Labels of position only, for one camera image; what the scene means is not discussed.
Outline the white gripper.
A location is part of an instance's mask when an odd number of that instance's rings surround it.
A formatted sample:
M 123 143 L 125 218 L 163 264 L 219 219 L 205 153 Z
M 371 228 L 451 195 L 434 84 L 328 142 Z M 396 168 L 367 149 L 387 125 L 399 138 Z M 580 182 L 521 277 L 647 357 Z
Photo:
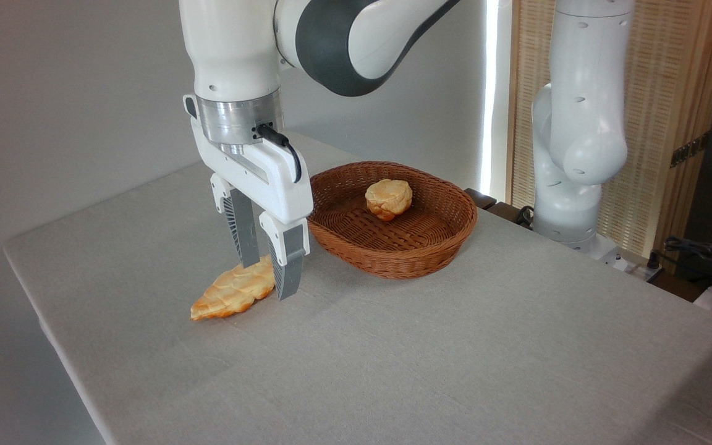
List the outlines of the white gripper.
M 226 217 L 241 265 L 260 261 L 254 201 L 265 210 L 259 220 L 279 299 L 294 295 L 310 251 L 305 218 L 313 211 L 313 197 L 304 158 L 281 133 L 280 95 L 219 102 L 187 94 L 184 109 L 201 160 L 215 172 L 210 177 L 215 206 Z

